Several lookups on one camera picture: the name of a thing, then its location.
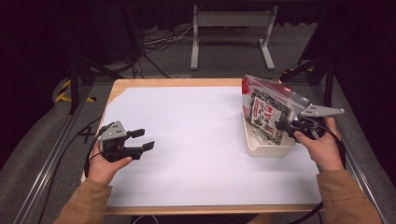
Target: snack package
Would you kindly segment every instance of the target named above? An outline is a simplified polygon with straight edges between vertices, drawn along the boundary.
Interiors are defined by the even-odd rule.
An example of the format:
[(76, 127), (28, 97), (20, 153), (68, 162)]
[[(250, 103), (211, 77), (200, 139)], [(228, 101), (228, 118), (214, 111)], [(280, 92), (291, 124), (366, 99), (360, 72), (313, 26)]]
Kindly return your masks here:
[(242, 81), (243, 111), (246, 123), (256, 137), (269, 145), (280, 145), (283, 132), (277, 122), (291, 122), (309, 100), (281, 83), (246, 76)]

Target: human hand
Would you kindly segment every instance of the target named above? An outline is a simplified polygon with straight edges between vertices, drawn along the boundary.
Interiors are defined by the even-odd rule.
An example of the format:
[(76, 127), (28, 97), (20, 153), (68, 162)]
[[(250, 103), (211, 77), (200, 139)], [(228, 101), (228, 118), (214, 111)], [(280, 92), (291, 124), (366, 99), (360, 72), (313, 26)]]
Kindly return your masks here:
[(131, 163), (132, 158), (127, 157), (119, 161), (109, 162), (100, 153), (99, 143), (96, 142), (93, 149), (90, 162), (90, 171), (88, 172), (88, 178), (101, 184), (108, 185), (113, 179), (116, 172)]
[[(333, 117), (325, 117), (324, 121), (326, 127), (341, 140), (341, 135), (335, 126), (335, 119)], [(300, 132), (295, 132), (294, 136), (308, 148), (311, 159), (319, 166), (321, 171), (344, 170), (337, 143), (329, 133), (326, 132), (318, 140), (310, 139)]]

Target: metal rail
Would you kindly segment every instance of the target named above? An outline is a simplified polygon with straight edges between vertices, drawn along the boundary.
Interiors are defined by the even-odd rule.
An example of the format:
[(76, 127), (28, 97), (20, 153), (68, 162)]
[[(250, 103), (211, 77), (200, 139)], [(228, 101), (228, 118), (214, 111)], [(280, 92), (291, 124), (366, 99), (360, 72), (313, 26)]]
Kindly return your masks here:
[(62, 155), (63, 149), (66, 144), (65, 141), (70, 133), (70, 130), (76, 122), (78, 114), (81, 111), (85, 100), (89, 97), (89, 93), (91, 92), (91, 90), (92, 86), (83, 86), (81, 88), (79, 105), (76, 108), (75, 113), (73, 115), (70, 115), (64, 123), (61, 133), (59, 134), (54, 146), (52, 147), (52, 150), (50, 151), (46, 162), (41, 168), (41, 171), (38, 173), (35, 183), (33, 184), (28, 196), (26, 197), (19, 213), (14, 219), (14, 224), (27, 223), (30, 215), (32, 215), (33, 211), (35, 210), (37, 202), (40, 199), (44, 188), (47, 186), (47, 183), (49, 182), (50, 177), (54, 172), (56, 163)]
[[(323, 105), (324, 94), (320, 90), (320, 86), (310, 86), (310, 89), (311, 89), (314, 97), (318, 101), (318, 103), (320, 105)], [(347, 141), (343, 141), (343, 143), (344, 143), (344, 147), (346, 148), (346, 168), (351, 173), (353, 178), (358, 182), (361, 189), (366, 193), (367, 197), (372, 201), (376, 210), (378, 211), (378, 214), (381, 216), (382, 222), (384, 224), (389, 224), (387, 218), (384, 215), (384, 212), (381, 210), (378, 203), (376, 202), (375, 196), (370, 188), (370, 185), (367, 181), (366, 176), (364, 175), (363, 171), (361, 170), (361, 168), (359, 167), (359, 165), (356, 163), (355, 159), (353, 158), (353, 155), (350, 152), (350, 147), (347, 144)]]

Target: sleeve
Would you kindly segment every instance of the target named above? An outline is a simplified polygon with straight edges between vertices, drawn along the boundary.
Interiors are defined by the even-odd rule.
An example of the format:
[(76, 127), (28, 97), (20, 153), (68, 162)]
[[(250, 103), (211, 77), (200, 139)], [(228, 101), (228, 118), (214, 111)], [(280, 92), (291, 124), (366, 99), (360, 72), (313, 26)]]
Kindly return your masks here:
[(87, 178), (74, 192), (54, 223), (103, 223), (111, 189), (109, 185)]
[(317, 176), (326, 224), (380, 224), (371, 201), (349, 171), (323, 172)]

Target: white paper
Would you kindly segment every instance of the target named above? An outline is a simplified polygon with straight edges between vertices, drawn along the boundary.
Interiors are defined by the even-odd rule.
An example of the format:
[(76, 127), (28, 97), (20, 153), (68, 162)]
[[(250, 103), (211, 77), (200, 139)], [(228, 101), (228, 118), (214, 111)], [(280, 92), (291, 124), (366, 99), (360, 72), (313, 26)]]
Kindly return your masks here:
[(318, 168), (300, 144), (285, 157), (250, 157), (240, 87), (131, 88), (103, 124), (145, 129), (125, 146), (154, 149), (118, 171), (108, 206), (313, 204)]

